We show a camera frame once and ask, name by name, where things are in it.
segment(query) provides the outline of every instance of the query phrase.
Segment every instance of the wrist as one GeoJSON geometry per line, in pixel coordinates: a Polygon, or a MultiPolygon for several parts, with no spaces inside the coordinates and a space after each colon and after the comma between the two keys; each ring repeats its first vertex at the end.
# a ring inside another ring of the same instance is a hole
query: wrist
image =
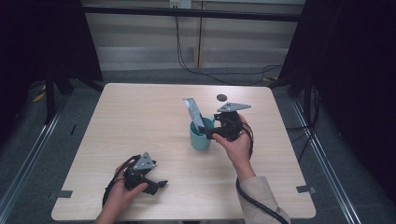
{"type": "Polygon", "coordinates": [[[95,224],[109,224],[114,223],[117,219],[118,214],[115,211],[109,211],[105,207],[102,209],[102,212],[95,220],[95,224]]]}
{"type": "Polygon", "coordinates": [[[236,164],[234,165],[234,168],[236,174],[238,175],[239,182],[242,182],[248,178],[256,176],[256,174],[253,171],[253,168],[251,167],[250,162],[246,164],[236,164]]]}

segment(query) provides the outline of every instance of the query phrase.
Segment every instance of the metal rail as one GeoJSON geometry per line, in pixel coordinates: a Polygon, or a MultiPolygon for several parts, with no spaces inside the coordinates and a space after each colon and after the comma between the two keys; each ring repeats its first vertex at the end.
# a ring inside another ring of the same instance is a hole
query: metal rail
{"type": "MultiPolygon", "coordinates": [[[[307,123],[305,121],[304,111],[300,103],[293,101],[294,109],[297,113],[298,119],[301,124],[306,127],[307,123]]],[[[339,203],[341,210],[343,211],[346,220],[349,224],[361,224],[361,220],[355,210],[353,203],[350,201],[347,196],[347,192],[342,186],[340,180],[338,179],[337,174],[332,168],[332,164],[330,163],[326,153],[320,144],[315,132],[312,132],[311,129],[305,128],[306,136],[310,137],[311,146],[314,149],[315,155],[318,158],[318,162],[323,170],[323,173],[326,175],[327,180],[332,188],[332,192],[334,193],[337,202],[339,203]]]]}
{"type": "Polygon", "coordinates": [[[64,110],[65,105],[68,102],[68,99],[69,97],[64,98],[60,102],[60,108],[55,113],[53,119],[50,121],[50,123],[44,125],[44,128],[42,129],[40,135],[35,141],[35,144],[33,145],[29,155],[21,166],[21,169],[15,175],[11,185],[8,187],[6,193],[2,197],[0,201],[0,224],[6,223],[15,202],[18,200],[18,197],[22,192],[23,186],[25,185],[29,174],[32,173],[32,170],[34,169],[41,152],[43,151],[45,145],[50,139],[50,136],[56,124],[58,123],[61,112],[64,110]]]}
{"type": "Polygon", "coordinates": [[[148,15],[148,16],[178,16],[178,17],[196,17],[196,18],[217,18],[217,19],[235,19],[251,21],[316,21],[312,18],[292,14],[269,14],[257,12],[238,12],[238,11],[221,11],[205,9],[185,9],[185,8],[165,8],[165,7],[119,7],[119,6],[102,6],[102,5],[30,5],[36,10],[68,10],[87,13],[107,13],[107,14],[124,14],[124,15],[148,15]]]}

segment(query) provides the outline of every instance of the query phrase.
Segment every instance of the gray floor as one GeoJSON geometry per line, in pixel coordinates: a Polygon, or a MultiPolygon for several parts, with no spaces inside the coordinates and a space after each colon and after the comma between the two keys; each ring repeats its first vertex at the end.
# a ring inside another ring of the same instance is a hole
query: gray floor
{"type": "MultiPolygon", "coordinates": [[[[206,72],[256,72],[261,69],[206,69],[206,72]]],[[[279,69],[266,75],[275,77],[279,69]]],[[[196,85],[227,85],[215,80],[225,80],[228,84],[249,85],[262,79],[262,75],[213,75],[212,77],[195,75],[182,69],[104,72],[105,83],[175,83],[196,85]]],[[[255,86],[265,86],[259,82],[255,86]]],[[[67,172],[78,150],[79,143],[89,124],[92,112],[100,97],[100,92],[73,80],[75,90],[70,96],[57,94],[57,105],[66,99],[64,110],[47,144],[43,147],[38,161],[31,170],[22,191],[6,223],[56,223],[50,213],[55,201],[49,195],[62,188],[67,172]]],[[[12,180],[28,156],[35,140],[43,129],[46,117],[45,99],[32,103],[39,88],[31,89],[29,99],[15,121],[12,135],[0,151],[0,197],[4,199],[12,180]]],[[[287,128],[300,127],[292,100],[287,88],[273,91],[279,111],[287,128]]],[[[356,160],[347,143],[339,137],[326,108],[320,105],[320,114],[316,125],[316,134],[323,145],[334,171],[353,203],[361,223],[396,223],[396,208],[386,197],[376,181],[356,160]]],[[[296,153],[300,155],[307,141],[304,131],[289,132],[290,141],[296,153]]],[[[300,162],[306,183],[317,191],[312,198],[317,215],[307,220],[293,220],[292,223],[348,223],[337,201],[326,175],[323,173],[314,150],[308,145],[300,162]]],[[[241,223],[237,221],[205,221],[205,223],[241,223]]]]}

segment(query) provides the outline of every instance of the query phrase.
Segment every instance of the black curtain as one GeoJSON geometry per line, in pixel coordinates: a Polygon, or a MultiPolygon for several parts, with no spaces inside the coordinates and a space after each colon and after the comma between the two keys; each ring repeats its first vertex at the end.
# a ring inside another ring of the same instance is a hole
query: black curtain
{"type": "Polygon", "coordinates": [[[312,79],[341,135],[396,203],[396,2],[307,0],[303,14],[325,20],[298,25],[280,78],[289,77],[292,96],[312,79]]]}
{"type": "Polygon", "coordinates": [[[49,69],[67,78],[102,80],[83,12],[38,7],[76,5],[79,0],[3,1],[0,6],[0,130],[4,137],[29,86],[49,69]]]}

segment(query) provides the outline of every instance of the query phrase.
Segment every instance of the wooden table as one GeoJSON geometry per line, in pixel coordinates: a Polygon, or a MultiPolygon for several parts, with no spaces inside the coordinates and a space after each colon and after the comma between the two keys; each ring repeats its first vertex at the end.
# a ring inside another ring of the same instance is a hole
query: wooden table
{"type": "Polygon", "coordinates": [[[204,117],[228,101],[251,105],[241,113],[254,132],[251,158],[276,200],[292,218],[316,214],[270,89],[198,85],[107,84],[64,182],[71,198],[59,198],[55,220],[93,220],[115,168],[148,151],[157,161],[147,178],[169,180],[154,195],[140,194],[120,220],[207,220],[243,218],[234,186],[236,173],[225,150],[212,141],[207,151],[190,144],[191,118],[183,98],[194,98],[204,117]]]}

